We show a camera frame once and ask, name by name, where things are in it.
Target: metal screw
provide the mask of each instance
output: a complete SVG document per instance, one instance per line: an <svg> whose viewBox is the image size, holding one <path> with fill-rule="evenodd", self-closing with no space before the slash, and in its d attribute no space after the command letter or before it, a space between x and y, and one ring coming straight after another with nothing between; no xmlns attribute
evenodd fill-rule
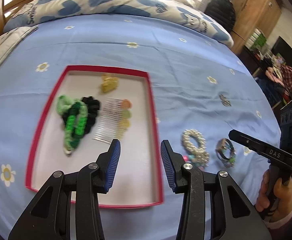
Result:
<svg viewBox="0 0 292 240"><path fill-rule="evenodd" d="M97 163L91 163L88 165L88 168L90 168L91 170L97 169L98 168L98 164Z"/></svg>
<svg viewBox="0 0 292 240"><path fill-rule="evenodd" d="M187 169L187 170L191 170L191 169L193 168L193 165L191 165L190 163L185 163L185 164L183 165L183 167L184 167L185 169Z"/></svg>
<svg viewBox="0 0 292 240"><path fill-rule="evenodd" d="M61 171L55 171L54 172L54 177L55 178L59 178L61 175L62 175L62 172Z"/></svg>
<svg viewBox="0 0 292 240"><path fill-rule="evenodd" d="M219 175L225 178L228 176L228 173L227 173L227 171L220 171Z"/></svg>

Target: tray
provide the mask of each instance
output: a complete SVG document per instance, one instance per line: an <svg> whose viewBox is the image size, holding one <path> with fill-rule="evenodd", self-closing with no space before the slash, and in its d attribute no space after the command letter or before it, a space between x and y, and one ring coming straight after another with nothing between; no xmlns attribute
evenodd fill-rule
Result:
<svg viewBox="0 0 292 240"><path fill-rule="evenodd" d="M119 77L118 88L100 92L102 75ZM63 152L63 121L56 112L57 98L66 94L72 98L93 96L102 106L107 98L128 99L131 126L121 138L121 155L110 191L99 194L100 207L142 208L163 203L161 158L155 109L147 72L105 66L67 66L57 81L35 131L29 153L25 185L38 191L48 177L61 170L65 174L79 171L96 161L108 150L109 144L94 140L99 117L91 132L84 136L71 156ZM72 202L76 193L72 193Z"/></svg>

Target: wooden wardrobe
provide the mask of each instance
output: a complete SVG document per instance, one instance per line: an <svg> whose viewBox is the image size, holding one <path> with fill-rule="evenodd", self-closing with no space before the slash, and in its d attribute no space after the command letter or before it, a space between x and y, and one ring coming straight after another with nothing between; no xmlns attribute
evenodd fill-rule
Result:
<svg viewBox="0 0 292 240"><path fill-rule="evenodd" d="M243 46L258 28L266 39L281 16L282 0L233 0L236 21L231 32L234 46L231 51L240 54Z"/></svg>

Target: blue and white comforter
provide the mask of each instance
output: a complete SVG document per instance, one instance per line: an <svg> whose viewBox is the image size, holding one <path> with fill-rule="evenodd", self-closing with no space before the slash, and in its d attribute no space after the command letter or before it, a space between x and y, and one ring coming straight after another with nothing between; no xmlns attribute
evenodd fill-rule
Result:
<svg viewBox="0 0 292 240"><path fill-rule="evenodd" d="M193 29L228 47L234 44L230 34L212 18L173 0L33 0L7 22L4 32L68 16L101 13L162 19Z"/></svg>

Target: cartoon face print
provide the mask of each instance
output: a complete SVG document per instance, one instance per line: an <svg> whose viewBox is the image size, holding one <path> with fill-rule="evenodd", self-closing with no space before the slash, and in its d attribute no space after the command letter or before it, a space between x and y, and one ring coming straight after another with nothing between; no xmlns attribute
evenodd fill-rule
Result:
<svg viewBox="0 0 292 240"><path fill-rule="evenodd" d="M25 4L17 13L15 13L12 18L15 18L18 15L24 14L25 12L29 11L33 7L32 3Z"/></svg>
<svg viewBox="0 0 292 240"><path fill-rule="evenodd" d="M184 16L186 16L187 18L187 22L184 23L183 25L185 27L188 27L190 29L198 29L200 27L200 21L198 20L198 18L191 16L189 14L184 14Z"/></svg>

